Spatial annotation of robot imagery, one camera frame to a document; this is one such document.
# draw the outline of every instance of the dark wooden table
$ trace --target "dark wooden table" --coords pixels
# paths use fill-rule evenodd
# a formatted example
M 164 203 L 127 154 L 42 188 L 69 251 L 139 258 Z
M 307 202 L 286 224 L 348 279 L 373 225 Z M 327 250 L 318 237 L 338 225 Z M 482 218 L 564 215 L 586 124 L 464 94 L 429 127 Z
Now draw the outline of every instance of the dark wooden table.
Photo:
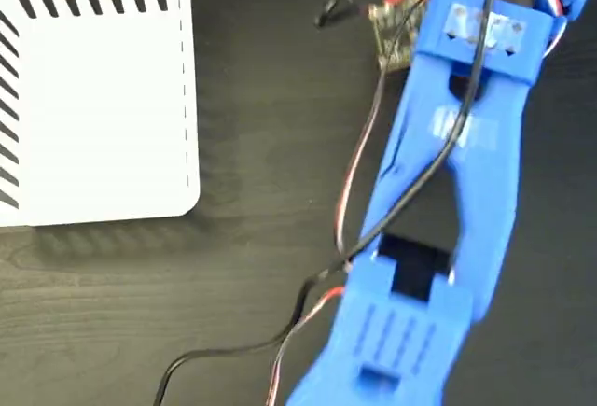
M 301 279 L 334 256 L 333 205 L 377 76 L 365 21 L 312 28 L 322 1 L 193 0 L 203 190 L 190 215 L 0 231 L 3 405 L 147 406 L 180 352 L 258 341 L 285 322 Z M 448 406 L 595 404 L 595 24 L 591 0 L 531 95 L 518 226 Z M 356 183 L 352 234 L 400 92 L 394 82 Z M 398 227 L 450 245 L 454 219 L 441 177 Z M 294 342 L 284 395 L 325 342 L 330 317 Z M 270 360 L 189 364 L 166 404 L 262 404 Z

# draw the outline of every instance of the blue plastic bracket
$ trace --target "blue plastic bracket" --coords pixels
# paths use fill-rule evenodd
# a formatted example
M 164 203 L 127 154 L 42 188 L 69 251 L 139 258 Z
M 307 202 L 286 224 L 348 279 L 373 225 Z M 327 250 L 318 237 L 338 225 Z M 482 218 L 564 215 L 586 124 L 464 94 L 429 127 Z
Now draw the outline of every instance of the blue plastic bracket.
M 450 79 L 470 67 L 483 0 L 429 0 L 409 78 L 371 195 L 363 233 L 435 158 L 460 101 Z M 378 237 L 354 261 L 330 339 L 289 406 L 439 406 L 465 337 L 493 297 L 514 225 L 521 116 L 554 18 L 497 0 L 483 92 L 452 152 L 460 237 L 450 277 L 428 301 L 392 290 L 395 259 Z

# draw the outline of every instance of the rectangular opening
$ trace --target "rectangular opening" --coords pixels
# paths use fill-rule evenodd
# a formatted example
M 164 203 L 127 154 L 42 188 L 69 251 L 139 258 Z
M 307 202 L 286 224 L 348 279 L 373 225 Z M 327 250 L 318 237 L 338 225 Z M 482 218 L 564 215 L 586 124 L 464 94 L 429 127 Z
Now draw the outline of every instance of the rectangular opening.
M 431 286 L 437 273 L 450 273 L 449 252 L 392 234 L 383 236 L 380 255 L 396 261 L 392 292 L 419 301 L 429 301 Z
M 371 395 L 393 394 L 400 385 L 400 377 L 379 369 L 363 366 L 358 374 L 360 389 Z

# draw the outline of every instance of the dashed line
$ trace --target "dashed line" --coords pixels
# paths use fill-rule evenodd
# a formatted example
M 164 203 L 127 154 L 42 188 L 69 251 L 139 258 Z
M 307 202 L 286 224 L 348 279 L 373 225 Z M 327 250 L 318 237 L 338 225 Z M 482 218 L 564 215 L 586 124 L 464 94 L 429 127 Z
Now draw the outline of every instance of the dashed line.
M 180 33 L 182 35 L 183 33 L 183 19 L 182 19 L 182 4 L 181 1 L 178 0 L 178 10 L 180 11 Z M 186 73 L 185 72 L 185 42 L 184 42 L 184 37 L 181 37 L 180 39 L 180 52 L 183 53 L 183 75 Z M 185 119 L 187 119 L 187 84 L 184 83 L 183 81 L 183 96 L 184 96 L 184 108 L 185 108 Z M 187 123 L 185 122 L 185 146 L 186 148 L 188 148 L 188 131 L 187 131 Z M 185 159 L 186 159 L 186 163 L 187 163 L 187 187 L 190 187 L 190 174 L 188 173 L 188 150 L 185 153 Z

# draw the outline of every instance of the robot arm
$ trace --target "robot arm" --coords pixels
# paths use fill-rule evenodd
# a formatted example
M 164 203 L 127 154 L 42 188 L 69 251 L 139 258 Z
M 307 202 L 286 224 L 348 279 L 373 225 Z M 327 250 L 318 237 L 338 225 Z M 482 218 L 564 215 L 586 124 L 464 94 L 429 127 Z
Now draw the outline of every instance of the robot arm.
M 495 0 L 482 91 L 448 164 L 461 235 L 453 254 L 389 233 L 354 260 L 326 348 L 289 406 L 440 406 L 471 326 L 490 306 L 514 225 L 521 116 L 549 44 L 586 0 Z M 473 60 L 483 0 L 429 0 L 363 231 L 441 149 Z M 430 90 L 429 81 L 433 81 Z

